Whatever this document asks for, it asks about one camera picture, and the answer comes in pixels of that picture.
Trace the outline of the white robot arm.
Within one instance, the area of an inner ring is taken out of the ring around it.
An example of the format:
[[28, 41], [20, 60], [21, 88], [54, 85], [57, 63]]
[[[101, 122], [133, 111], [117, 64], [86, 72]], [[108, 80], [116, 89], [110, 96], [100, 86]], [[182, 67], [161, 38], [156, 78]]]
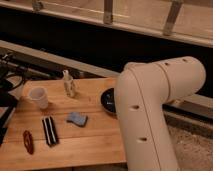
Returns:
[[194, 57], [128, 66], [114, 89], [129, 171], [180, 171], [162, 105], [196, 93], [206, 72]]

